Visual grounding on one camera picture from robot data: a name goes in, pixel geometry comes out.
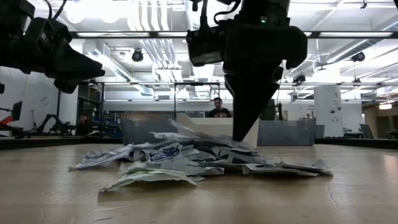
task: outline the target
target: man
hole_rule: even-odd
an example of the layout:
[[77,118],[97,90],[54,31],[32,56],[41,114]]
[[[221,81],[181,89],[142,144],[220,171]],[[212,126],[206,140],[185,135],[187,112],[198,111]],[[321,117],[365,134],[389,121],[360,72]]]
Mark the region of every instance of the man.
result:
[[80,115],[79,123],[76,125],[76,135],[86,136],[93,131],[93,125],[90,123],[87,114]]
[[228,109],[222,107],[223,100],[220,97],[214,98],[213,102],[216,108],[210,111],[209,118],[232,118]]

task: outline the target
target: crumpled paper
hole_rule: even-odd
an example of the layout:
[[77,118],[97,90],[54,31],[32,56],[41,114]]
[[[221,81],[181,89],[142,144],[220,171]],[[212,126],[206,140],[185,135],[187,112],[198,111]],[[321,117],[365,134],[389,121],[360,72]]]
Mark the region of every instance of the crumpled paper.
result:
[[135,183],[137,181],[182,180],[196,185],[203,176],[223,175],[225,169],[239,169],[243,174],[289,173],[305,177],[333,176],[322,161],[285,163],[260,156],[245,142],[235,142],[228,136],[196,133],[179,126],[183,133],[153,133],[164,141],[151,144],[127,145],[106,152],[90,151],[81,163],[71,169],[84,169],[118,159],[127,159],[130,164],[121,164],[120,178],[103,190]]

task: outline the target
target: table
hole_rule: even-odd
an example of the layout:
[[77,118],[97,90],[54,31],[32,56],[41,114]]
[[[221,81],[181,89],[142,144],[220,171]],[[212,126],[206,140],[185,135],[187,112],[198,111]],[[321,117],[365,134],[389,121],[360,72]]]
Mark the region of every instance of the table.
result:
[[387,131],[387,133],[389,133],[393,139],[398,139],[398,130]]
[[77,145],[0,151],[2,223],[396,223],[398,151],[342,146],[263,147],[294,161],[323,159],[335,176],[207,178],[198,188],[141,185],[98,193],[118,176],[114,162],[69,172],[88,150]]

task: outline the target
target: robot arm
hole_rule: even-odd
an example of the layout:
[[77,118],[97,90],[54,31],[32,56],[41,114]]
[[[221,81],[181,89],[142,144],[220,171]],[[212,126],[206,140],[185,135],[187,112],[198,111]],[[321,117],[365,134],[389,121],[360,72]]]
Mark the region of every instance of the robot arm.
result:
[[[76,52],[72,35],[55,17],[34,18],[35,7],[27,0],[0,1],[0,66],[18,68],[26,74],[44,73],[54,85],[73,93],[80,81],[105,74],[102,64]],[[27,18],[31,22],[26,30]]]
[[[191,0],[195,4],[201,0]],[[241,0],[217,0],[223,4]],[[307,58],[307,36],[289,26],[290,0],[242,0],[233,20],[207,23],[199,30],[189,30],[188,51],[194,66],[224,62],[226,87],[234,97],[233,139],[242,141],[276,90],[287,69],[299,66]]]

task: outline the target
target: light fixture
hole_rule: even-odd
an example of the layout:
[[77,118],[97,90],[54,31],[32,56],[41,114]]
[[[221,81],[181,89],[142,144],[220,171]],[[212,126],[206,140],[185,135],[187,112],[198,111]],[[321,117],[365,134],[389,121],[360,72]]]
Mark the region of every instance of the light fixture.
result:
[[390,104],[390,103],[381,103],[379,105],[380,110],[389,110],[391,108],[392,108],[392,104]]
[[392,32],[321,32],[320,37],[389,37]]
[[135,37],[137,39],[149,37],[148,32],[77,32],[79,37]]
[[129,100],[105,100],[105,102],[128,102]]
[[78,3],[70,1],[65,7],[67,12],[67,19],[73,24],[78,24],[83,21],[84,10],[78,6]]
[[159,37],[185,37],[187,32],[159,32]]
[[117,83],[117,82],[114,82],[114,83],[105,83],[105,85],[130,85],[130,83],[128,83],[128,82],[126,82],[126,83]]
[[102,21],[109,23],[109,24],[116,22],[119,19],[119,14],[117,12],[116,7],[113,4],[113,1],[112,0],[102,0],[101,3],[103,3]]

